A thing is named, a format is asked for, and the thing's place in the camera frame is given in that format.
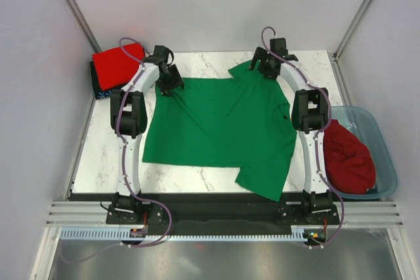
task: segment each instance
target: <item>teal plastic tub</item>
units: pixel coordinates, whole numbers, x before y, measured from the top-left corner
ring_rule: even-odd
[[[363,142],[370,151],[376,168],[376,183],[365,195],[340,193],[344,198],[380,199],[391,196],[398,185],[394,165],[387,146],[373,116],[362,108],[354,106],[333,106],[333,119],[336,119]]]

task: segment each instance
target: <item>wrinkled green cloth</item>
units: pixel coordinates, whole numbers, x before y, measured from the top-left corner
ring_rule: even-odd
[[[231,70],[231,79],[184,79],[173,97],[156,89],[156,109],[143,161],[240,167],[236,183],[278,201],[296,141],[289,102],[277,81]]]

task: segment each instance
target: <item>wall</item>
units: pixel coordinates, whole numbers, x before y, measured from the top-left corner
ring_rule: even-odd
[[[177,52],[254,50],[272,25],[295,50],[334,51],[362,0],[76,0],[102,49],[120,37]]]
[[[375,0],[341,58],[351,97],[378,121],[399,177],[394,195],[420,258],[420,0]]]
[[[28,279],[87,113],[91,55],[64,0],[0,0],[0,279]]]

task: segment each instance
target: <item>marble tabletop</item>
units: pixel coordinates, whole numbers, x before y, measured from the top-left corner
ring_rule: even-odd
[[[300,50],[291,52],[299,59],[301,69],[310,80],[329,91],[331,105],[343,105],[327,52]],[[252,59],[253,52],[197,52],[175,54],[175,63],[183,77],[229,78],[228,69]],[[292,104],[294,95],[287,83],[278,77],[285,96]],[[149,125],[156,104],[155,90],[145,97]],[[239,168],[187,167],[143,163],[145,137],[140,145],[139,177],[144,193],[244,192],[235,183]],[[117,137],[110,126],[110,99],[97,100],[83,141],[73,193],[115,193],[118,182]],[[301,191],[305,180],[302,146],[299,138],[283,191]]]

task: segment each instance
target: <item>reflective floor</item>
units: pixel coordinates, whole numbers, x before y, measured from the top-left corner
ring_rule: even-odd
[[[112,242],[60,241],[68,259],[84,258]],[[282,242],[181,242],[114,247],[80,264],[56,257],[50,279],[401,279],[385,230],[343,230],[323,250]]]

